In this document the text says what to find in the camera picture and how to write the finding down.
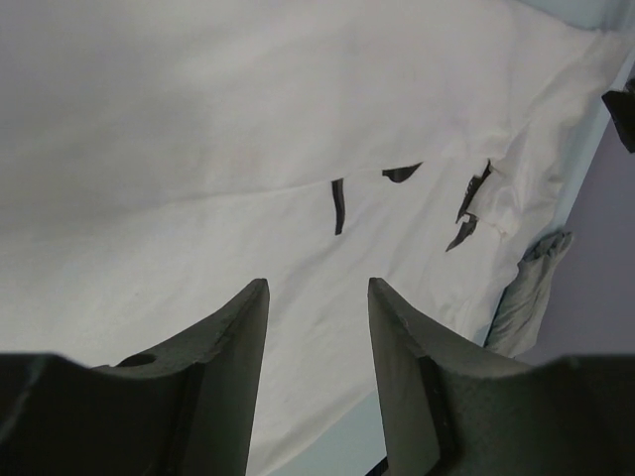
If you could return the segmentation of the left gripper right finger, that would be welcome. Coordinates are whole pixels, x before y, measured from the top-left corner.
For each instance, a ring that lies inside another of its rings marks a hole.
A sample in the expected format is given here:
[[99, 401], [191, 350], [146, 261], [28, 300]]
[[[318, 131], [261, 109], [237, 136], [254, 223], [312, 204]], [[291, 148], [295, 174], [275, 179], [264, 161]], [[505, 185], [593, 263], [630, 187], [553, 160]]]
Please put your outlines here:
[[380, 278], [368, 283], [368, 315], [384, 462], [392, 475], [433, 475], [460, 454], [444, 377], [505, 378], [529, 366], [460, 336]]

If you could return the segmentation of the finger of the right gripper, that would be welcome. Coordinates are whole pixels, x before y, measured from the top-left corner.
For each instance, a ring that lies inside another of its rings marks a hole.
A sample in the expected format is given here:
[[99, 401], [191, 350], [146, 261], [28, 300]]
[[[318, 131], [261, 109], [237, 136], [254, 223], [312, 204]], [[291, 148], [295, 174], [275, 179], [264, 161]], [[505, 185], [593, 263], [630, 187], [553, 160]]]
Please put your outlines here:
[[622, 90], [609, 90], [601, 96], [619, 139], [629, 153], [635, 151], [634, 79], [626, 81]]

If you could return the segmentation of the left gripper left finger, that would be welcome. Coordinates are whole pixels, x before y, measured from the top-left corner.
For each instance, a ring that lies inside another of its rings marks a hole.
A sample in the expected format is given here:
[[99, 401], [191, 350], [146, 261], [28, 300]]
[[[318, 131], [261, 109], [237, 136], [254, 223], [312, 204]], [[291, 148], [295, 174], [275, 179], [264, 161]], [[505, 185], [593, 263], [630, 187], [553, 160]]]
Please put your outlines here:
[[163, 473], [243, 475], [250, 451], [269, 315], [256, 279], [221, 309], [101, 372], [157, 382], [182, 379]]

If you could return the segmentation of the white printed t-shirt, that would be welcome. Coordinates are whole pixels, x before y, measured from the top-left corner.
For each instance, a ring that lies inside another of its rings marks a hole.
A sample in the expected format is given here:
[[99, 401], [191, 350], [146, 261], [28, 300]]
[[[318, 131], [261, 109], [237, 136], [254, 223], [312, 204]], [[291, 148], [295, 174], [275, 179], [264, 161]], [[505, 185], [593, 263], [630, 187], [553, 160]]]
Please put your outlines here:
[[630, 1], [5, 1], [1, 349], [135, 354], [249, 282], [246, 471], [376, 388], [367, 283], [480, 336], [553, 220]]

